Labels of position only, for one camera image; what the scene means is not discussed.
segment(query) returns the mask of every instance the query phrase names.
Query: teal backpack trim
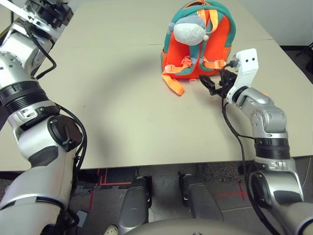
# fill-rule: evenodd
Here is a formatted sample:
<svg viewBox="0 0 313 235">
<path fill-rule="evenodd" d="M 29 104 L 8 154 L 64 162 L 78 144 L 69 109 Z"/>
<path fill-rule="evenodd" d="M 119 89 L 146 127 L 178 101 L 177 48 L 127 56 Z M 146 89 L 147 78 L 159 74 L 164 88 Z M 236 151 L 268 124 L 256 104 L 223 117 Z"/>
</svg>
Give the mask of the teal backpack trim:
<svg viewBox="0 0 313 235">
<path fill-rule="evenodd" d="M 219 24 L 220 24 L 220 22 L 222 21 L 223 16 L 224 16 L 224 15 L 223 15 L 222 13 L 218 12 Z M 212 28 L 213 28 L 213 25 L 212 25 L 212 23 L 211 23 L 210 25 L 207 26 L 206 31 L 207 31 L 207 32 L 210 32 L 210 31 L 212 30 Z M 208 41 L 204 41 L 204 42 L 202 43 L 202 48 L 201 48 L 201 52 L 200 52 L 200 58 L 203 58 L 203 56 L 204 56 L 204 51 L 205 51 L 207 42 L 208 42 Z M 210 69 L 210 68 L 207 68 L 207 67 L 203 66 L 202 63 L 199 63 L 199 67 L 200 67 L 200 69 L 203 70 L 203 71 L 213 71 L 213 70 L 214 70 L 214 69 Z"/>
</svg>

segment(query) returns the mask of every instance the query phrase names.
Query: backpack buckle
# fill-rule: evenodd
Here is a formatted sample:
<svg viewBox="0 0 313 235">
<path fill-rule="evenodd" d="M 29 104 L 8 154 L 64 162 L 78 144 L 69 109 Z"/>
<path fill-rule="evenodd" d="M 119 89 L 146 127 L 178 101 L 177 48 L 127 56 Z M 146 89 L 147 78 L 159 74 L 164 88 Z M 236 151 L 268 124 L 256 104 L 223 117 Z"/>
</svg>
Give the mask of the backpack buckle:
<svg viewBox="0 0 313 235">
<path fill-rule="evenodd" d="M 166 65 L 165 67 L 164 67 L 164 71 L 166 72 L 166 73 L 175 73 L 175 65 Z"/>
<path fill-rule="evenodd" d="M 190 59 L 190 56 L 185 56 L 185 58 L 183 58 L 183 60 L 181 61 L 182 65 L 187 65 L 189 67 L 192 66 L 192 61 Z"/>
</svg>

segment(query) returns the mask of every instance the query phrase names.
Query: beige table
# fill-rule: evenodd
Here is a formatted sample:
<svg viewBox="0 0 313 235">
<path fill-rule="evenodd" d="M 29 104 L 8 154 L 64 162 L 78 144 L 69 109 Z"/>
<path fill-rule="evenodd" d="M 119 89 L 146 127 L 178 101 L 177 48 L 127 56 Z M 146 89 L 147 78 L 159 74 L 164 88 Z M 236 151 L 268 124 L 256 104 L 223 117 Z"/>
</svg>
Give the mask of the beige table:
<svg viewBox="0 0 313 235">
<path fill-rule="evenodd" d="M 253 86 L 267 93 L 286 112 L 292 156 L 312 154 L 311 84 L 236 1 L 221 2 L 229 7 L 239 28 L 231 56 L 246 48 L 257 49 L 260 69 Z M 168 8 L 160 20 L 163 32 L 158 29 L 160 22 L 156 16 L 153 28 L 164 36 L 167 23 L 163 19 L 170 20 L 173 9 L 182 3 L 167 1 Z M 114 20 L 104 20 L 104 13 L 95 16 L 100 13 L 98 9 L 109 16 L 114 9 L 127 13 L 129 6 L 119 4 L 120 1 L 84 3 L 51 52 L 57 69 L 41 80 L 48 97 L 73 111 L 86 127 L 89 145 L 83 168 L 240 160 L 239 145 L 221 114 L 220 98 L 211 97 L 199 81 L 184 83 L 186 91 L 178 97 L 162 81 L 159 54 L 163 36 L 151 35 L 149 43 L 148 33 L 142 29 L 142 37 L 136 38 L 139 27 L 132 26 L 133 30 L 127 31 L 127 44 L 119 47 L 107 44 L 113 37 L 104 37 L 104 31 L 111 35 L 109 31 L 115 27 L 109 25 Z M 149 1 L 134 0 L 132 5 L 145 9 Z M 125 24 L 116 25 L 125 34 Z M 85 34 L 78 33 L 79 26 L 88 29 Z M 255 28 L 259 29 L 255 34 L 260 39 L 254 38 L 255 34 L 244 34 Z M 46 61 L 42 70 L 49 66 Z M 227 111 L 234 127 L 250 135 L 248 119 L 234 107 L 229 106 Z M 0 133 L 0 142 L 3 146 L 0 170 L 29 167 L 17 150 L 8 124 Z M 246 140 L 244 145 L 246 157 L 253 158 L 253 142 Z"/>
</svg>

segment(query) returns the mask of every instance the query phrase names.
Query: backpack strap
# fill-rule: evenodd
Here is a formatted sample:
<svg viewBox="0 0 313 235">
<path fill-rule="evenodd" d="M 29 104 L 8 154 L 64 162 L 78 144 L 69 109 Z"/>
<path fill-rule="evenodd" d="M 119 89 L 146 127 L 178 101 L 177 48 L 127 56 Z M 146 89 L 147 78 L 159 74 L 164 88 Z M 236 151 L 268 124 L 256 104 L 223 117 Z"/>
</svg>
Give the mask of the backpack strap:
<svg viewBox="0 0 313 235">
<path fill-rule="evenodd" d="M 167 86 L 178 95 L 182 95 L 185 91 L 185 88 L 176 79 L 171 78 L 169 74 L 179 73 L 186 68 L 190 68 L 192 66 L 190 56 L 185 56 L 185 58 L 181 61 L 181 64 L 181 67 L 176 67 L 175 65 L 166 65 L 162 73 L 162 77 Z"/>
<path fill-rule="evenodd" d="M 220 70 L 226 65 L 226 62 L 223 59 L 210 62 L 205 57 L 203 57 L 203 65 L 209 69 Z"/>
</svg>

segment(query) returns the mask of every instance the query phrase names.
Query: floor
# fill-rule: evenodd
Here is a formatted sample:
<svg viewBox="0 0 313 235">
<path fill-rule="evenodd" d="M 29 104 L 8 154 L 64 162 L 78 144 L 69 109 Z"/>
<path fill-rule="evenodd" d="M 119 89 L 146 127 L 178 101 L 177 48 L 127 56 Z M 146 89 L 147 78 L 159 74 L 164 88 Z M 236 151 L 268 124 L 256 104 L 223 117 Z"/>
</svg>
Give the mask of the floor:
<svg viewBox="0 0 313 235">
<path fill-rule="evenodd" d="M 308 55 L 299 55 L 298 51 L 286 51 L 287 55 L 298 65 L 308 79 L 313 83 L 313 74 L 305 70 L 309 61 Z M 0 129 L 6 121 L 6 113 L 0 108 Z M 299 158 L 296 165 L 300 182 L 305 182 L 303 192 L 305 201 L 313 203 L 313 163 L 310 158 Z M 246 195 L 242 176 L 237 172 L 239 162 L 210 163 L 210 164 L 174 164 L 160 166 L 144 166 L 139 169 L 142 176 L 152 176 L 153 181 L 153 205 L 149 209 L 149 221 L 157 221 L 168 218 L 191 218 L 187 207 L 181 204 L 178 187 L 178 172 L 193 173 L 206 181 L 206 185 L 214 195 L 224 220 L 247 230 L 269 235 L 269 231 L 257 218 Z M 0 199 L 5 188 L 11 183 L 0 179 Z M 77 229 L 78 235 L 102 235 L 110 224 L 117 223 L 119 211 L 125 196 L 126 189 L 112 187 L 110 189 L 93 190 L 93 200 L 90 205 L 90 192 L 83 188 L 77 190 L 77 194 L 71 201 L 71 207 L 75 210 L 88 212 L 86 224 Z M 280 228 L 270 214 L 265 212 L 270 222 Z"/>
</svg>

